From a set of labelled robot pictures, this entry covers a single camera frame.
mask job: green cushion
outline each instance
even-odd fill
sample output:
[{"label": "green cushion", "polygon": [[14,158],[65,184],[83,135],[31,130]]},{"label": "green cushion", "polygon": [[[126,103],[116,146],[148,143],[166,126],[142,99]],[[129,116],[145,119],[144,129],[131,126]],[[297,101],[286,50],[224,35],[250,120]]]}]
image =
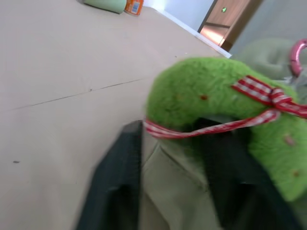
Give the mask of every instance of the green cushion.
[{"label": "green cushion", "polygon": [[127,0],[84,0],[84,3],[103,10],[123,13]]}]

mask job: plush toy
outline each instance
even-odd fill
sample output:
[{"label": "plush toy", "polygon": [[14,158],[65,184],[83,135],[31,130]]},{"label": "plush toy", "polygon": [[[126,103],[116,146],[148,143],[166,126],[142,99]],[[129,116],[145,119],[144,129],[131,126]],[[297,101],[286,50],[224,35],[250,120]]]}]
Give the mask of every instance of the plush toy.
[{"label": "plush toy", "polygon": [[[307,187],[307,108],[297,94],[236,60],[191,58],[165,70],[147,101],[147,130],[157,138],[186,138],[250,127],[249,152],[287,201]],[[185,133],[200,117],[237,121]]]}]

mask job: pink carabiner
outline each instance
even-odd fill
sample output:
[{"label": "pink carabiner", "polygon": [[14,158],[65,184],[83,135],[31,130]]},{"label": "pink carabiner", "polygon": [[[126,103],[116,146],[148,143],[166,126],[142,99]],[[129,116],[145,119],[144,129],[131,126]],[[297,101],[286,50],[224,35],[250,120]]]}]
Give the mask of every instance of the pink carabiner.
[{"label": "pink carabiner", "polygon": [[290,52],[291,70],[296,78],[298,78],[303,70],[303,67],[299,61],[299,54],[305,48],[307,48],[307,39],[302,39],[292,47]]}]

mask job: beige floor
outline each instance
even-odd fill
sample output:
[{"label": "beige floor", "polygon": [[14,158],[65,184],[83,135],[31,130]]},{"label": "beige floor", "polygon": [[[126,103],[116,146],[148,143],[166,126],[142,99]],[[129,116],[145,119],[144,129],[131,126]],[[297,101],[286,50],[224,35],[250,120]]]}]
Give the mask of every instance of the beige floor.
[{"label": "beige floor", "polygon": [[153,9],[137,18],[76,0],[1,1],[0,229],[72,229],[93,167],[142,119],[154,77],[217,55]]}]

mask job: checkered ribbon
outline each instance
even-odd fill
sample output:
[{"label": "checkered ribbon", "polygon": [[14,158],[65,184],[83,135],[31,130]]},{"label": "checkered ribbon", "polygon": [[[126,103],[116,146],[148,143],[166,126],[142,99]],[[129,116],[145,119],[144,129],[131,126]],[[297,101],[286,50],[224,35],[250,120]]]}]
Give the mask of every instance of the checkered ribbon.
[{"label": "checkered ribbon", "polygon": [[189,133],[177,132],[159,126],[148,119],[144,121],[146,130],[156,138],[189,138],[203,134],[213,134],[231,131],[243,127],[256,126],[275,121],[281,112],[287,112],[302,118],[307,118],[307,106],[299,105],[292,101],[292,98],[285,95],[282,89],[272,88],[260,80],[246,76],[231,86],[233,89],[245,94],[254,100],[263,103],[269,108],[256,117],[233,121],[211,127],[205,127]]}]

